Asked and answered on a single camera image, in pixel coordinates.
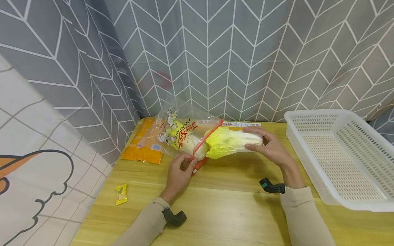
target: red zipper seal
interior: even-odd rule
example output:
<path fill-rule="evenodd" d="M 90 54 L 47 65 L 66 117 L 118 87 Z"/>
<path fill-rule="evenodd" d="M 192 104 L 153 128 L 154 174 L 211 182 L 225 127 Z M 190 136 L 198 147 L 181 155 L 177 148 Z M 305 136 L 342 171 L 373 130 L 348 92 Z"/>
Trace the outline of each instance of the red zipper seal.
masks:
<path fill-rule="evenodd" d="M 192 160 L 194 159 L 194 154 L 196 154 L 196 152 L 198 151 L 198 149 L 201 147 L 201 145 L 206 141 L 206 139 L 216 130 L 218 129 L 222 124 L 223 124 L 224 120 L 220 119 L 219 123 L 212 128 L 208 134 L 206 134 L 202 139 L 200 139 L 199 143 L 194 147 L 193 150 L 193 155 L 192 155 Z M 199 163 L 197 163 L 197 165 L 195 166 L 192 176 L 195 175 L 195 173 L 206 163 L 206 161 L 208 160 L 208 157 L 205 157 L 204 159 L 202 159 Z"/>

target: person's left hand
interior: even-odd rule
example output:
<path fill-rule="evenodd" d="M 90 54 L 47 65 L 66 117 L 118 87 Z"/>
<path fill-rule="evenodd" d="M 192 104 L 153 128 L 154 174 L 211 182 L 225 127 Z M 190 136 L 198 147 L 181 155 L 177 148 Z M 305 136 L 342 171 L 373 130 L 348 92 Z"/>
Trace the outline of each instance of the person's left hand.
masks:
<path fill-rule="evenodd" d="M 176 155 L 168 165 L 167 185 L 160 194 L 160 197 L 167 203 L 172 203 L 188 185 L 197 164 L 196 159 L 190 161 L 191 159 L 192 157 L 189 154 Z M 190 162 L 185 171 L 180 168 L 183 161 Z"/>

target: black wrist strap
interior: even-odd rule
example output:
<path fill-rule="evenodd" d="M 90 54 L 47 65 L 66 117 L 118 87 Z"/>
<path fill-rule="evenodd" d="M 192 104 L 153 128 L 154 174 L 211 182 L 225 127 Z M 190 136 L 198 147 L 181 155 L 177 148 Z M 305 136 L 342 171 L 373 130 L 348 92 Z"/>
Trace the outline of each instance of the black wrist strap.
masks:
<path fill-rule="evenodd" d="M 165 208 L 162 211 L 164 215 L 164 219 L 172 226 L 181 226 L 187 219 L 186 214 L 183 211 L 180 211 L 176 215 L 169 208 Z"/>
<path fill-rule="evenodd" d="M 284 184 L 276 184 L 273 185 L 268 178 L 264 178 L 262 180 L 260 180 L 260 185 L 261 187 L 263 187 L 263 189 L 265 190 L 265 192 L 268 193 L 281 193 L 284 194 L 286 192 L 286 190 L 284 189 Z"/>

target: hand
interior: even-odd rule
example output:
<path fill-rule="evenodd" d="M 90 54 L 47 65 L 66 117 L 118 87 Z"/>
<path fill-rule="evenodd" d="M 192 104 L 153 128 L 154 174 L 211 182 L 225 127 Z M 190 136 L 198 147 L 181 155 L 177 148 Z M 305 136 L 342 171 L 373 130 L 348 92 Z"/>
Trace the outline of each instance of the hand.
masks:
<path fill-rule="evenodd" d="M 263 154 L 277 166 L 292 165 L 294 160 L 285 150 L 277 137 L 259 126 L 250 126 L 243 129 L 247 133 L 255 133 L 263 137 L 263 145 L 246 144 L 245 148 Z"/>
<path fill-rule="evenodd" d="M 167 203 L 172 203 L 188 185 L 197 164 L 196 159 L 191 159 L 192 156 L 189 154 L 176 155 L 168 165 L 167 185 L 160 194 L 160 197 Z M 183 161 L 190 162 L 185 171 L 180 168 Z"/>
<path fill-rule="evenodd" d="M 247 133 L 255 133 L 263 137 L 263 145 L 246 144 L 245 148 L 260 152 L 267 157 L 267 159 L 279 166 L 282 171 L 284 184 L 287 187 L 293 189 L 305 187 L 297 164 L 275 135 L 258 126 L 246 127 L 243 131 Z"/>

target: wooden table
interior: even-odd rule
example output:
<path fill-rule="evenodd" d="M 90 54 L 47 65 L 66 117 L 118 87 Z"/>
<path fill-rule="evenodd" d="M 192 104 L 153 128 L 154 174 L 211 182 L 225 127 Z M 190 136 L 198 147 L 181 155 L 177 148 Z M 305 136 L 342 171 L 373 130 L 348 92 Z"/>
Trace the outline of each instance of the wooden table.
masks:
<path fill-rule="evenodd" d="M 394 213 L 325 205 L 286 138 L 286 124 L 261 125 L 275 133 L 297 160 L 337 245 L 394 244 Z M 163 155 L 161 165 L 154 165 L 119 159 L 71 246 L 110 245 L 163 190 L 170 160 Z M 290 245 L 279 195 L 264 192 L 258 183 L 264 177 L 272 183 L 282 182 L 279 168 L 260 154 L 239 153 L 208 160 L 171 208 L 175 213 L 183 210 L 187 221 L 179 228 L 166 227 L 152 245 Z M 128 202 L 115 206 L 115 187 L 124 183 L 128 185 Z"/>

